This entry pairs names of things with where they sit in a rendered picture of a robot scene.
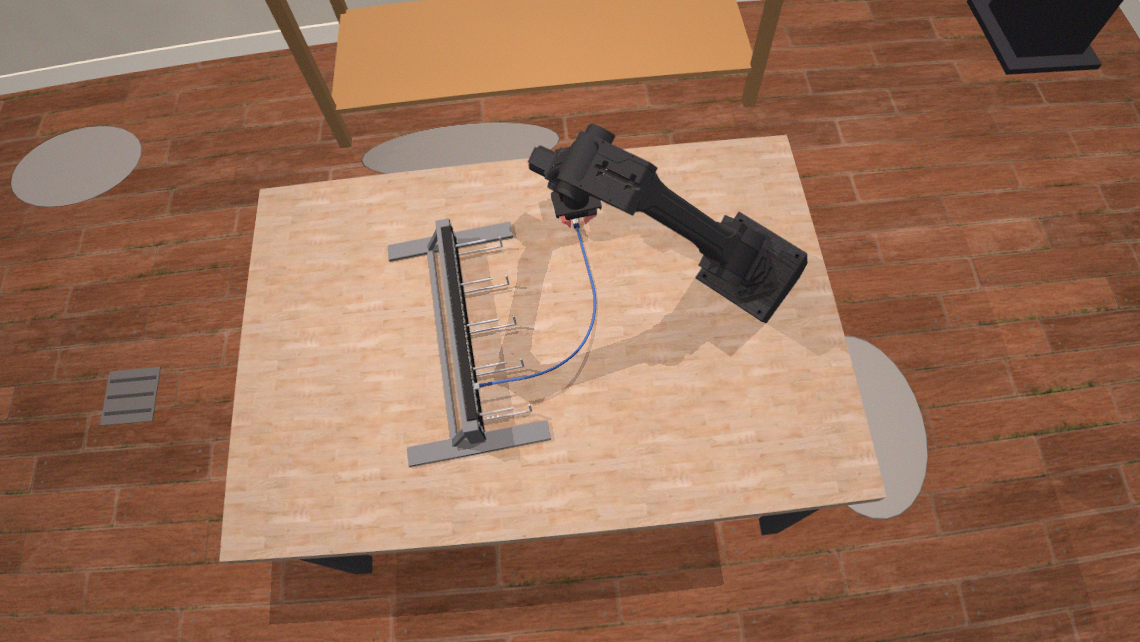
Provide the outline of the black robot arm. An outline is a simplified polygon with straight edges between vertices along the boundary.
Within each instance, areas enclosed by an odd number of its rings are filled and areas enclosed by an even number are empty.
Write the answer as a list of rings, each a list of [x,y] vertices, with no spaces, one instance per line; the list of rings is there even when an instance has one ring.
[[[586,193],[591,193],[630,216],[635,212],[649,213],[660,224],[682,233],[678,234],[685,235],[683,237],[695,244],[703,254],[698,266],[731,283],[736,299],[777,290],[776,274],[763,231],[755,231],[728,216],[724,216],[720,222],[714,221],[666,187],[656,173],[656,165],[614,146],[613,140],[614,135],[606,129],[595,124],[587,125],[585,132],[580,131],[575,143],[565,147],[569,148],[568,152],[560,147],[557,154],[557,149],[554,152],[543,146],[535,147],[528,160],[529,169],[549,179],[547,188],[560,190],[578,203],[583,203]],[[769,285],[774,287],[771,289]],[[765,286],[768,289],[765,290]]]

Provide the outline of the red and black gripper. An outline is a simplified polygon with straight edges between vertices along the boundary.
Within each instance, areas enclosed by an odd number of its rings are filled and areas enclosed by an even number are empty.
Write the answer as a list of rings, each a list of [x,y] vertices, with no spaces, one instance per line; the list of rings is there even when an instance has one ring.
[[[593,198],[586,194],[583,203],[578,203],[573,200],[569,200],[563,196],[561,202],[560,196],[556,192],[551,192],[551,200],[555,210],[555,216],[561,218],[562,224],[565,224],[571,228],[571,220],[577,218],[583,218],[584,224],[588,224],[591,219],[597,216],[597,209],[601,210],[602,204],[600,200]]]

